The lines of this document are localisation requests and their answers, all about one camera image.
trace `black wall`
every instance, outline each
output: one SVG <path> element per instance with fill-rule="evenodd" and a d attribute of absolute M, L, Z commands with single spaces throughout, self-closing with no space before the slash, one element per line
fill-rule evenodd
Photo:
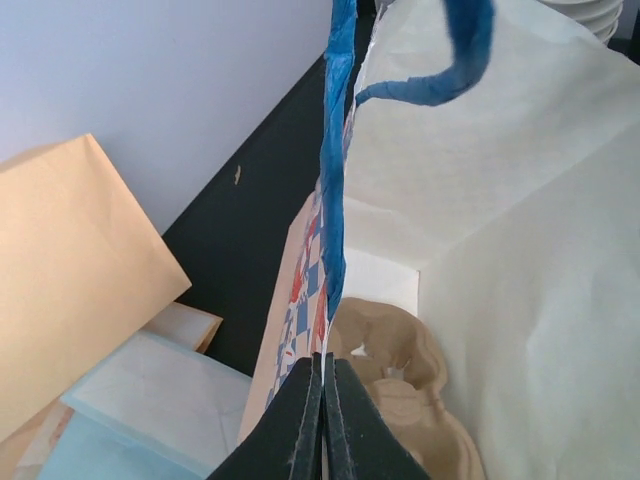
<path fill-rule="evenodd" d="M 358 8 L 350 92 L 375 13 L 373 1 Z M 319 59 L 164 235 L 193 282 L 179 301 L 224 318 L 207 355 L 248 375 L 255 368 L 289 225 L 318 178 L 323 95 Z"/>

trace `stack of white plates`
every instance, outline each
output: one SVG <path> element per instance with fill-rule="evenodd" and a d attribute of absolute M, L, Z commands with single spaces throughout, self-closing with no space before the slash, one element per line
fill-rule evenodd
<path fill-rule="evenodd" d="M 623 0 L 540 0 L 587 27 L 607 44 L 618 29 Z"/>

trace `white wall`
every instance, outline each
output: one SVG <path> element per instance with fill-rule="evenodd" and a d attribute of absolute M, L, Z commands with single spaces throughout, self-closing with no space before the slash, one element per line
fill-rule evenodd
<path fill-rule="evenodd" d="M 3 0 L 0 161 L 91 132 L 162 232 L 322 54 L 330 0 Z"/>

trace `yellow envelope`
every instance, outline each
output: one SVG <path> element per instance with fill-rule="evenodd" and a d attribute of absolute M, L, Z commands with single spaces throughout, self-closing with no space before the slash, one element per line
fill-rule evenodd
<path fill-rule="evenodd" d="M 0 164 L 0 442 L 189 286 L 91 135 Z"/>

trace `white paper bag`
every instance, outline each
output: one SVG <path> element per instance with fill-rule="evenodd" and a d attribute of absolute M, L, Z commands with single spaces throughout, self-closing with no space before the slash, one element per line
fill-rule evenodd
<path fill-rule="evenodd" d="M 440 2 L 396 0 L 360 81 L 449 55 Z M 444 400 L 488 478 L 638 478 L 638 67 L 534 0 L 498 1 L 475 89 L 357 112 L 345 197 L 348 252 L 419 272 Z"/>

